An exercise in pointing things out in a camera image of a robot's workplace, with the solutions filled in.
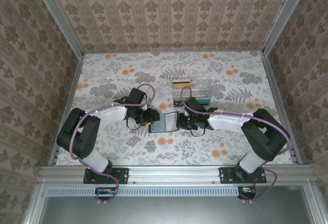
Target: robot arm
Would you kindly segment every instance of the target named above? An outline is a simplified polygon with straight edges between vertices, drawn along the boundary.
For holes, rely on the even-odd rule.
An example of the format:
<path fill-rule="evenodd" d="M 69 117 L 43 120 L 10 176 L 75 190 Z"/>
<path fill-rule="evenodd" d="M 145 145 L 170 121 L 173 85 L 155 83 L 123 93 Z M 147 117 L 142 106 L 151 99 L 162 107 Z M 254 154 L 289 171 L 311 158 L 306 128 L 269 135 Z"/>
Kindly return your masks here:
<path fill-rule="evenodd" d="M 247 153 L 235 167 L 235 178 L 238 182 L 246 182 L 248 179 L 253 180 L 253 173 L 265 162 L 272 161 L 284 147 L 287 140 L 285 137 L 265 123 L 249 118 L 253 116 L 265 120 L 281 129 L 288 137 L 288 132 L 264 109 L 258 109 L 254 113 L 246 114 L 247 117 L 236 117 L 226 115 L 226 112 L 217 111 L 216 108 L 206 110 L 198 101 L 189 97 L 185 101 L 186 106 L 200 113 L 221 113 L 218 115 L 199 114 L 187 109 L 187 116 L 180 113 L 177 120 L 177 127 L 182 129 L 194 129 L 198 127 L 209 130 L 228 130 L 242 133 L 246 136 L 252 149 Z"/>
<path fill-rule="evenodd" d="M 110 123 L 129 118 L 135 119 L 140 126 L 158 121 L 159 113 L 156 110 L 147 109 L 146 105 L 144 107 L 132 106 L 133 104 L 141 104 L 145 95 L 139 89 L 133 88 L 128 97 L 118 99 L 115 104 L 108 106 L 108 108 L 96 110 L 94 114 L 89 115 L 77 130 L 73 142 L 73 154 L 97 172 L 111 175 L 112 163 L 95 148 L 98 130 Z M 73 132 L 85 114 L 86 112 L 79 108 L 73 109 L 59 132 L 57 144 L 66 151 L 69 151 Z"/>

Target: floral tablecloth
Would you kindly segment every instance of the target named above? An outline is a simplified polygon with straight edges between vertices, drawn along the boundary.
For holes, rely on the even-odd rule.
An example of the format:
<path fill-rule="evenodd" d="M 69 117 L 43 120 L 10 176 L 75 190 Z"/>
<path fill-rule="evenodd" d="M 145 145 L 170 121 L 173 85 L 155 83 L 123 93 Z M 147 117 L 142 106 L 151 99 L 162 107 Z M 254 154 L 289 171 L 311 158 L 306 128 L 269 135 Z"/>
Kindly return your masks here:
<path fill-rule="evenodd" d="M 239 113 L 265 108 L 278 119 L 256 51 L 86 54 L 72 108 L 105 106 L 128 95 L 131 88 L 150 83 L 156 90 L 152 106 L 172 112 L 173 78 L 211 80 L 212 107 Z M 150 88 L 142 90 L 152 95 Z M 99 131 L 96 147 L 114 165 L 233 165 L 250 149 L 245 136 L 235 132 L 207 130 L 202 137 L 186 130 L 149 134 L 146 127 L 129 130 L 124 121 Z M 291 164 L 289 152 L 273 163 Z M 56 164 L 79 162 L 60 149 Z"/>

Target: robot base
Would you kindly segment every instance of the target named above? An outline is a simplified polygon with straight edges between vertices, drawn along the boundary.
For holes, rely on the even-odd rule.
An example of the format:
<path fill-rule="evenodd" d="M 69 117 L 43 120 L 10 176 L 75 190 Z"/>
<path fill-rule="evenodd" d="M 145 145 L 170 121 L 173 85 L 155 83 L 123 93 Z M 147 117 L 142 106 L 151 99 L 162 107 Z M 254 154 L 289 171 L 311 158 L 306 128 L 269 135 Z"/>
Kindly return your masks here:
<path fill-rule="evenodd" d="M 221 184 L 253 184 L 254 178 L 257 184 L 267 182 L 264 169 L 262 168 L 257 168 L 248 178 L 245 178 L 243 182 L 237 177 L 235 167 L 219 168 L 219 172 Z"/>
<path fill-rule="evenodd" d="M 112 176 L 114 176 L 120 185 L 124 185 L 128 183 L 129 179 L 129 169 L 128 168 L 113 168 L 112 169 Z M 86 169 L 83 178 L 84 184 L 115 184 L 115 182 L 105 176 L 98 175 L 91 171 L 90 169 Z"/>

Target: aluminum frame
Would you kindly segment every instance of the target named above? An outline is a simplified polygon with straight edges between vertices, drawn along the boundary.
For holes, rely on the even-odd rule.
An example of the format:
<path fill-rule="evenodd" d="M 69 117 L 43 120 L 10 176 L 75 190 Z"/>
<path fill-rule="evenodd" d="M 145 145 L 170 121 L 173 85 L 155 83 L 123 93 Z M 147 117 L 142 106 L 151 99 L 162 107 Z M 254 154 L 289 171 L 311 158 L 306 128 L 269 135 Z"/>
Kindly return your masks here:
<path fill-rule="evenodd" d="M 94 197 L 97 187 L 48 187 L 47 197 Z M 237 197 L 238 187 L 137 187 L 121 185 L 117 197 Z"/>
<path fill-rule="evenodd" d="M 60 30 L 62 31 L 63 35 L 65 36 L 68 44 L 71 46 L 74 54 L 78 59 L 83 57 L 83 46 L 78 41 L 75 36 L 75 33 L 66 20 L 62 10 L 58 6 L 56 0 L 43 0 L 51 12 L 53 18 L 55 19 L 56 23 L 58 24 Z"/>
<path fill-rule="evenodd" d="M 298 147 L 296 144 L 296 140 L 295 140 L 295 136 L 294 136 L 294 133 L 292 130 L 292 126 L 289 122 L 285 106 L 283 105 L 282 97 L 279 92 L 278 84 L 276 82 L 275 75 L 273 73 L 273 69 L 271 67 L 269 57 L 264 56 L 263 53 L 261 53 L 261 59 L 262 59 L 262 63 L 263 63 L 263 67 L 264 67 L 266 76 L 268 78 L 269 86 L 271 88 L 273 100 L 277 107 L 277 112 L 279 115 L 280 122 L 281 122 L 282 126 L 285 127 L 285 129 L 288 131 L 288 133 L 291 137 L 292 148 L 289 150 L 289 152 L 291 154 L 291 157 L 293 157 L 293 156 L 295 157 L 296 163 L 302 164 L 303 161 L 301 158 L 301 154 L 299 153 L 299 150 L 298 150 Z"/>
<path fill-rule="evenodd" d="M 278 15 L 277 20 L 275 21 L 274 26 L 272 27 L 266 41 L 263 45 L 263 52 L 265 55 L 268 55 L 272 50 L 273 46 L 275 45 L 278 37 L 280 36 L 281 32 L 283 31 L 286 23 L 288 22 L 289 18 L 291 17 L 295 7 L 297 6 L 299 0 L 286 0 L 285 4 L 283 5 L 280 14 Z"/>
<path fill-rule="evenodd" d="M 79 80 L 81 72 L 82 72 L 83 63 L 84 63 L 83 58 L 80 58 L 77 62 L 75 73 L 74 73 L 73 80 L 72 80 L 72 85 L 71 85 L 70 91 L 69 91 L 68 96 L 67 96 L 65 108 L 64 108 L 63 115 L 62 115 L 60 123 L 59 123 L 59 127 L 58 127 L 56 137 L 58 137 L 58 134 L 59 134 L 60 130 L 62 129 L 68 115 L 71 112 L 76 87 L 77 87 L 78 80 Z M 50 155 L 50 158 L 49 158 L 48 165 L 53 165 L 55 163 L 55 158 L 56 158 L 56 155 L 58 153 L 58 150 L 59 150 L 59 146 L 57 145 L 57 143 L 55 143 L 53 145 L 53 148 L 52 148 L 52 151 L 51 151 L 51 155 Z"/>
<path fill-rule="evenodd" d="M 250 186 L 251 184 L 224 184 L 220 183 L 219 168 L 227 165 L 215 166 L 122 166 L 129 168 L 129 187 L 218 187 L 218 186 Z M 267 165 L 277 173 L 277 186 L 303 186 L 311 214 L 315 224 L 328 223 L 327 212 L 323 206 L 321 196 L 316 188 L 315 178 L 310 165 Z M 83 184 L 84 166 L 47 166 L 41 167 L 37 187 L 32 196 L 27 212 L 25 224 L 39 223 L 47 190 L 53 186 L 90 187 L 92 184 Z M 267 174 L 269 186 L 274 178 Z M 114 185 L 97 185 L 98 187 L 113 187 Z"/>

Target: wall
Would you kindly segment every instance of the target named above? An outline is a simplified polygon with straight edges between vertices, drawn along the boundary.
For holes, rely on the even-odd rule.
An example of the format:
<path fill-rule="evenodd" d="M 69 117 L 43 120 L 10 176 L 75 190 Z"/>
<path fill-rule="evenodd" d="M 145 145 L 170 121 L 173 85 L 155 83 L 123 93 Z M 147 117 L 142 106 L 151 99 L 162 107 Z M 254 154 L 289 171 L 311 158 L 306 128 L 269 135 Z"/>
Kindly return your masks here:
<path fill-rule="evenodd" d="M 42 0 L 0 0 L 0 223 L 19 223 L 27 210 L 75 66 Z"/>
<path fill-rule="evenodd" d="M 57 0 L 87 52 L 261 49 L 286 0 Z"/>
<path fill-rule="evenodd" d="M 328 201 L 328 0 L 300 0 L 269 54 L 303 160 Z"/>

